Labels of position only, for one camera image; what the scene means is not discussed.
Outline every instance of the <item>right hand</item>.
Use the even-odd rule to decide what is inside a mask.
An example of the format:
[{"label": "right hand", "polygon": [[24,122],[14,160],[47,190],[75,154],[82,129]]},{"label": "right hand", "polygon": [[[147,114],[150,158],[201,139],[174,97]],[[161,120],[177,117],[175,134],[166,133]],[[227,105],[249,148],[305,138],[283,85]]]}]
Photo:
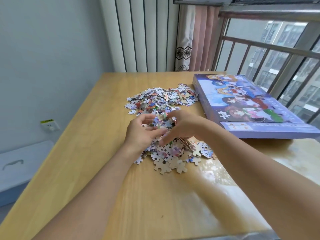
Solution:
[{"label": "right hand", "polygon": [[200,136],[198,135],[199,126],[203,123],[202,120],[205,120],[205,118],[183,110],[174,110],[167,115],[167,118],[172,117],[177,118],[176,126],[159,141],[160,146],[164,146],[178,137],[190,138],[194,136],[201,141]]}]

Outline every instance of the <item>wall socket plate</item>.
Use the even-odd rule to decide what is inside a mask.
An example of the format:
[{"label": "wall socket plate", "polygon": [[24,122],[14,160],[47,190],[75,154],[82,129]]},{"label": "wall socket plate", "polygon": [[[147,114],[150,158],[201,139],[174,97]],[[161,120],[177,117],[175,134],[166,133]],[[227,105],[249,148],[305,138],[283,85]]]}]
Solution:
[{"label": "wall socket plate", "polygon": [[53,119],[40,121],[40,124],[47,132],[59,131],[60,127]]}]

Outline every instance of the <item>pink curtain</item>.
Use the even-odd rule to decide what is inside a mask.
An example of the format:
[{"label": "pink curtain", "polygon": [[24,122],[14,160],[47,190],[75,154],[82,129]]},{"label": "pink curtain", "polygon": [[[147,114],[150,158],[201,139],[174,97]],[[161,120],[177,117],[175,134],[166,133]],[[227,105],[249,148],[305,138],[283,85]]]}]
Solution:
[{"label": "pink curtain", "polygon": [[190,71],[208,71],[211,69],[218,13],[218,7],[195,7]]}]

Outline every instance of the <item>left hand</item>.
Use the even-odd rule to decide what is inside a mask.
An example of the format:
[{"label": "left hand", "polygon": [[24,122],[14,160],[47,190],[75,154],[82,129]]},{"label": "left hand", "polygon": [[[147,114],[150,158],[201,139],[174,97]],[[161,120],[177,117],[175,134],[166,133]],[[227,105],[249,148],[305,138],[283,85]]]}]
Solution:
[{"label": "left hand", "polygon": [[130,121],[124,144],[132,147],[134,150],[143,152],[150,146],[154,138],[165,134],[168,131],[166,128],[157,129],[154,126],[142,126],[143,124],[150,124],[155,117],[154,114],[143,113]]}]

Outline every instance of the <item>finger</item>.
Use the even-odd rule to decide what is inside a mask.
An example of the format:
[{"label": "finger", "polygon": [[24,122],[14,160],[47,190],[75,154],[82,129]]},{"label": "finger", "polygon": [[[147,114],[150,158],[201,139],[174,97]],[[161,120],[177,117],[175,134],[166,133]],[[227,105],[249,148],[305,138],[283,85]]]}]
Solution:
[{"label": "finger", "polygon": [[156,117],[155,114],[151,113],[142,113],[137,117],[137,120],[140,121],[141,123],[146,120],[146,119],[154,119]]},{"label": "finger", "polygon": [[167,118],[177,117],[180,110],[174,110],[167,114]]},{"label": "finger", "polygon": [[146,119],[144,121],[142,121],[142,124],[151,124],[153,121],[153,119]]},{"label": "finger", "polygon": [[168,129],[167,128],[160,128],[160,129],[155,129],[153,131],[150,131],[150,137],[152,139],[158,137],[158,136],[162,136],[163,134],[167,133]]},{"label": "finger", "polygon": [[165,137],[163,137],[161,141],[159,141],[159,145],[164,146],[167,145],[170,141],[173,141],[174,138],[178,137],[178,131],[179,128],[177,126],[173,127],[172,130],[170,130],[170,132]]},{"label": "finger", "polygon": [[157,129],[157,127],[155,127],[155,126],[146,126],[146,127],[144,127],[144,129],[145,129],[146,131],[154,131],[154,130]]}]

